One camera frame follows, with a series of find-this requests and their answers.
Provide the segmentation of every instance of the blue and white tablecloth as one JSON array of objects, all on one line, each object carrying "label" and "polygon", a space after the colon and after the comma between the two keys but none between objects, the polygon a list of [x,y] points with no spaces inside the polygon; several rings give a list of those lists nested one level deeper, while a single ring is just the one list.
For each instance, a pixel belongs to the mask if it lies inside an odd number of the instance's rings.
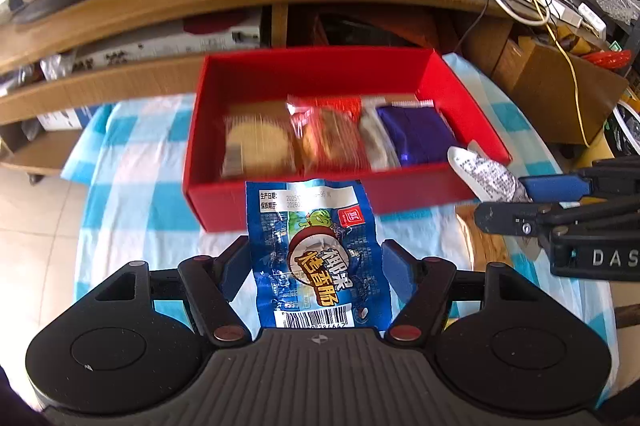
[{"label": "blue and white tablecloth", "polygon": [[[454,54],[449,66],[476,99],[508,148],[516,176],[561,172],[520,110],[489,79]],[[134,259],[150,269],[175,268],[196,254],[219,255],[244,229],[205,234],[182,195],[182,170],[194,94],[130,100],[103,106],[72,152],[62,177],[90,186],[78,242],[75,297]],[[453,205],[377,217],[378,240],[393,238],[417,257],[437,255],[471,269]],[[618,343],[607,282],[551,276],[548,259],[532,263],[515,240],[506,239],[514,268],[580,317],[607,342],[612,355],[608,388],[618,371]],[[253,276],[232,307],[257,333]],[[397,298],[392,295],[394,314]],[[476,303],[459,303],[453,313],[468,314]],[[182,317],[182,310],[157,305]]]}]

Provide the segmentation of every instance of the blue food wrapper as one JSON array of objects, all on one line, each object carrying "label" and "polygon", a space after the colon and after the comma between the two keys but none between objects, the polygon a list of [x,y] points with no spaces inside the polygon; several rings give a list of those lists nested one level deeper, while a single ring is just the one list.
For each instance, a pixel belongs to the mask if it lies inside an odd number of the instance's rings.
[{"label": "blue food wrapper", "polygon": [[449,148],[460,145],[432,107],[380,106],[376,110],[402,167],[447,162]]},{"label": "blue food wrapper", "polygon": [[389,285],[359,182],[247,182],[246,207],[261,326],[386,330]]}]

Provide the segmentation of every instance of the cartoon character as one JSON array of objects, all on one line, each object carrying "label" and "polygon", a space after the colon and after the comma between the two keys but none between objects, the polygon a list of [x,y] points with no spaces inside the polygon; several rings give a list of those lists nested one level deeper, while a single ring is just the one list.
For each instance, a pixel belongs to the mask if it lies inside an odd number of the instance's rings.
[{"label": "cartoon character", "polygon": [[331,213],[327,209],[316,209],[308,215],[306,215],[306,221],[301,221],[298,225],[300,229],[306,229],[312,225],[322,225],[324,227],[331,227]]}]

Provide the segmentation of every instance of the open red cardboard box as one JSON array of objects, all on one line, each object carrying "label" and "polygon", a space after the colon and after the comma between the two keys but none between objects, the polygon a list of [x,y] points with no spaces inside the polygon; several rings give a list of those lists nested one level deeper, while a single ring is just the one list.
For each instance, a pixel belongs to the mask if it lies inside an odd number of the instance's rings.
[{"label": "open red cardboard box", "polygon": [[[322,46],[207,56],[198,85],[182,189],[207,232],[246,228],[244,180],[220,178],[224,117],[233,106],[297,97],[414,94],[433,99],[462,145],[475,140],[493,160],[511,161],[495,130],[459,79],[433,50]],[[374,213],[472,199],[449,163],[389,171],[318,173],[327,180],[359,179]],[[298,182],[309,177],[251,179]]]}]

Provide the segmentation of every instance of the red square logo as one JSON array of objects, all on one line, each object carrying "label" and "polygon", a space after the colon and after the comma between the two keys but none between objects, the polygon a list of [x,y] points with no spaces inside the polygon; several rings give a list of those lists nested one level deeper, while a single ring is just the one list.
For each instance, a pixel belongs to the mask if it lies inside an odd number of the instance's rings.
[{"label": "red square logo", "polygon": [[338,217],[343,227],[351,227],[352,225],[358,225],[364,223],[364,217],[359,205],[353,207],[347,207],[345,209],[338,210]]}]

